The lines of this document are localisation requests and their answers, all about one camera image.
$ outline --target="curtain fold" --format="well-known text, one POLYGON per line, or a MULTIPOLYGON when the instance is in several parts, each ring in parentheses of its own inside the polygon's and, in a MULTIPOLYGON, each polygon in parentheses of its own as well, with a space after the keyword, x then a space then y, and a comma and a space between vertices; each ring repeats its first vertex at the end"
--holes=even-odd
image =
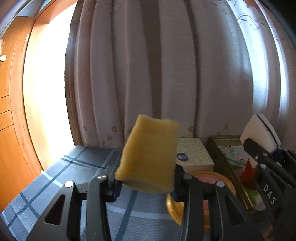
POLYGON ((122 148, 139 114, 205 141, 240 135, 263 113, 296 148, 295 49, 257 0, 84 4, 75 56, 84 145, 122 148))

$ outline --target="screw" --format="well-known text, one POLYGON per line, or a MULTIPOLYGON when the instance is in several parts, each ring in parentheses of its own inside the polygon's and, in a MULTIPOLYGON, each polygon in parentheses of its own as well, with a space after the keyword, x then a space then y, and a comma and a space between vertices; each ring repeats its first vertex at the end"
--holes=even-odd
POLYGON ((185 180, 190 180, 192 178, 192 176, 190 174, 186 173, 186 174, 184 174, 183 178, 185 180))
POLYGON ((225 183, 222 181, 217 181, 216 185, 217 187, 223 188, 225 186, 225 183))
POLYGON ((70 188, 70 187, 72 187, 74 185, 74 182, 72 182, 72 181, 67 181, 66 183, 65 183, 65 187, 67 187, 67 188, 70 188))
POLYGON ((101 175, 98 176, 99 180, 104 180, 106 178, 107 178, 107 176, 105 174, 101 174, 101 175))

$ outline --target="tissue box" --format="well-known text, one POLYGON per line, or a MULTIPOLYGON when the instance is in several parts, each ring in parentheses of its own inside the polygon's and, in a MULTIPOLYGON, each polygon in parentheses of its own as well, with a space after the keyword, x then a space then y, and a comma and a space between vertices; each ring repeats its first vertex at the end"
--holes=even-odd
POLYGON ((212 171, 214 162, 199 138, 180 138, 177 147, 177 164, 187 173, 212 171))

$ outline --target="blue plaid tablecloth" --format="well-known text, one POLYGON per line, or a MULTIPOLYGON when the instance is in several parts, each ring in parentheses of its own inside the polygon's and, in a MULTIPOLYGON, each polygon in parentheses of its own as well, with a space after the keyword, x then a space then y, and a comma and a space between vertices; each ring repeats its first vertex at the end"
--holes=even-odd
MULTIPOLYGON (((94 175, 110 175, 119 150, 76 146, 28 185, 2 212, 1 218, 18 241, 25 241, 39 216, 69 180, 76 184, 94 175)), ((169 216, 165 194, 150 195, 123 187, 115 203, 107 203, 113 241, 177 241, 180 227, 169 216)), ((86 201, 81 211, 81 241, 85 241, 86 201)))

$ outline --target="dark blue stripe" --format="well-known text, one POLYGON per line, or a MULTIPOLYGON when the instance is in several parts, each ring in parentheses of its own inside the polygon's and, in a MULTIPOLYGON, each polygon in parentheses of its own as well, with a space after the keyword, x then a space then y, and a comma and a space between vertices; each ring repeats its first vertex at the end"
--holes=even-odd
MULTIPOLYGON (((85 152, 85 150, 88 147, 85 147, 75 158, 78 158, 79 156, 81 156, 81 154, 83 152, 85 152)), ((40 196, 40 194, 54 181, 58 178, 59 175, 61 175, 71 164, 73 163, 73 161, 70 161, 70 163, 68 165, 66 165, 62 170, 60 170, 30 201, 29 204, 31 204, 33 201, 36 200, 37 197, 40 196)), ((12 218, 12 220, 9 222, 9 224, 7 225, 7 228, 9 229, 11 227, 11 225, 13 224, 13 222, 16 220, 17 216, 20 215, 21 213, 23 213, 26 209, 27 209, 28 205, 26 204, 20 211, 18 211, 14 217, 12 218)))
POLYGON ((114 241, 122 241, 122 239, 123 239, 124 233, 125 233, 126 228, 128 226, 129 218, 131 216, 131 211, 133 209, 133 205, 135 204, 135 201, 136 201, 137 194, 138 194, 138 191, 136 191, 136 190, 132 191, 130 200, 128 202, 128 206, 126 208, 126 212, 123 215, 123 219, 121 221, 118 233, 117 233, 114 241))
POLYGON ((82 164, 89 165, 89 166, 91 166, 91 167, 97 167, 97 168, 103 168, 103 169, 106 169, 105 167, 101 167, 101 166, 98 166, 98 165, 95 165, 95 164, 87 163, 87 162, 85 162, 85 161, 78 160, 77 158, 72 158, 72 157, 69 157, 69 156, 66 156, 66 155, 65 155, 64 157, 70 159, 71 161, 76 161, 76 162, 79 162, 79 163, 82 163, 82 164))
POLYGON ((20 193, 20 196, 24 200, 25 204, 28 206, 28 208, 31 210, 31 212, 35 215, 36 218, 39 218, 40 215, 37 213, 37 211, 32 207, 32 205, 29 203, 29 201, 26 199, 25 195, 23 192, 20 193))

